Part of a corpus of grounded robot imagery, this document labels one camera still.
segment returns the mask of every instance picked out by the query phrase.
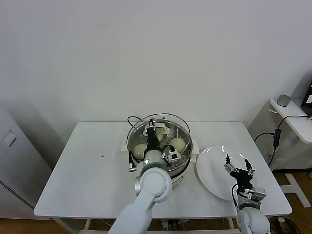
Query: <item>white table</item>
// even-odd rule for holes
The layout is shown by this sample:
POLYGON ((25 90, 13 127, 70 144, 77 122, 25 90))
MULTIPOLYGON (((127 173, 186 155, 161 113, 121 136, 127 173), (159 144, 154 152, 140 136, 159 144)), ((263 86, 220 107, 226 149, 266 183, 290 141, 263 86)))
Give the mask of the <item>white table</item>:
MULTIPOLYGON (((256 169, 259 187, 267 197, 266 215, 288 215, 292 208, 244 124, 239 122, 189 123, 199 149, 227 145, 242 152, 256 169)), ((120 151, 130 126, 126 122, 80 122, 76 125, 43 190, 34 213, 54 217, 72 233, 67 218, 117 218, 136 198, 135 173, 128 171, 128 157, 120 151)), ((207 191, 197 180, 194 165, 164 202, 153 207, 153 218, 195 219, 236 217, 234 204, 207 191)))
MULTIPOLYGON (((270 104, 281 115, 286 116, 298 115, 306 116, 307 114, 300 108, 301 99, 293 99, 288 106, 280 106, 276 103, 277 98, 270 99, 270 104)), ((297 136, 306 144, 312 144, 312 121, 308 118, 289 117, 284 120, 297 136)))
MULTIPOLYGON (((276 103, 277 98, 270 99, 270 104, 281 115, 282 118, 286 116, 298 115, 305 116, 306 113, 300 108, 302 99, 293 99, 288 106, 280 106, 276 103)), ((306 144, 312 144, 312 121, 308 118, 289 117, 284 120, 297 136, 306 144)), ((290 185, 282 185, 281 189, 286 194, 296 194, 301 204, 305 208, 311 207, 309 200, 303 193, 299 184, 292 174, 285 174, 286 179, 290 185)))

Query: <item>floor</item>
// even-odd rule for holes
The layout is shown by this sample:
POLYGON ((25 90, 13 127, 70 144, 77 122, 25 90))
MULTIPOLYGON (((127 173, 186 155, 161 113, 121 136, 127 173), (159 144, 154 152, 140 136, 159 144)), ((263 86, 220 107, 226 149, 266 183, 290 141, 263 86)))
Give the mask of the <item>floor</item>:
MULTIPOLYGON (((277 173, 274 174, 276 180, 280 185, 287 185, 287 180, 284 174, 277 173)), ((293 176, 299 183, 300 187, 306 194, 310 203, 312 204, 312 179, 309 179, 308 173, 300 172, 293 173, 293 176)), ((303 208, 297 199, 295 194, 287 194, 287 200, 292 206, 292 213, 288 218, 297 219, 305 222, 309 226, 312 226, 312 208, 303 208)), ((108 223, 113 223, 112 220, 105 220, 108 223)), ((85 220, 78 219, 75 220, 76 224, 83 229, 85 220)), ((203 220, 204 225, 209 229, 228 229, 229 224, 227 220, 222 219, 206 219, 203 220)), ((309 229, 305 225, 295 222, 299 227, 301 234, 310 234, 312 229, 309 229)), ((195 219, 184 223, 186 230, 204 230, 205 227, 200 220, 195 219)), ((90 224, 90 229, 92 230, 108 230, 109 226, 100 220, 92 220, 90 224)), ((160 220, 153 220, 149 230, 164 230, 160 220)), ((0 233, 1 234, 68 234, 68 232, 63 229, 55 221, 42 221, 42 220, 11 220, 11 219, 0 219, 0 233)))

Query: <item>white cabinet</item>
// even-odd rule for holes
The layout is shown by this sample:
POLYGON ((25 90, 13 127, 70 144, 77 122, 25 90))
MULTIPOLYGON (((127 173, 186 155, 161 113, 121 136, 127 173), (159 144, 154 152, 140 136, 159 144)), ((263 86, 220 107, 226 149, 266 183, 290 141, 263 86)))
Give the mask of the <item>white cabinet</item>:
POLYGON ((11 115, 0 106, 0 218, 43 219, 34 216, 33 209, 51 172, 11 115))

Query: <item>white wall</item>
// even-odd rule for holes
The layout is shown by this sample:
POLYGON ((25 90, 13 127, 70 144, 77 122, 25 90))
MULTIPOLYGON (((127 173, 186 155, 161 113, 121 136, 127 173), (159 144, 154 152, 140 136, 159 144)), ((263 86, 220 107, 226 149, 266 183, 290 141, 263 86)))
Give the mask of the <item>white wall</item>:
POLYGON ((74 125, 252 122, 312 62, 312 2, 2 0, 0 101, 53 165, 74 125))

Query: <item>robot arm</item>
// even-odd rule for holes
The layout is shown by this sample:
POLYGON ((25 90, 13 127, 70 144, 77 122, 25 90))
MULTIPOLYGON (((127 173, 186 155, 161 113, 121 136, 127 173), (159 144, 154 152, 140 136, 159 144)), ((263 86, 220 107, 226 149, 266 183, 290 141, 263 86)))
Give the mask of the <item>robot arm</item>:
POLYGON ((225 169, 237 181, 238 204, 237 225, 242 234, 270 234, 270 223, 264 213, 260 210, 261 201, 265 198, 266 192, 262 188, 253 186, 250 180, 254 177, 255 170, 246 159, 246 168, 243 170, 231 164, 227 155, 225 169))
POLYGON ((144 152, 142 170, 139 172, 139 192, 134 203, 125 207, 120 213, 109 234, 144 234, 152 221, 152 207, 165 200, 172 189, 169 174, 164 170, 159 141, 153 121, 147 128, 147 149, 144 152))

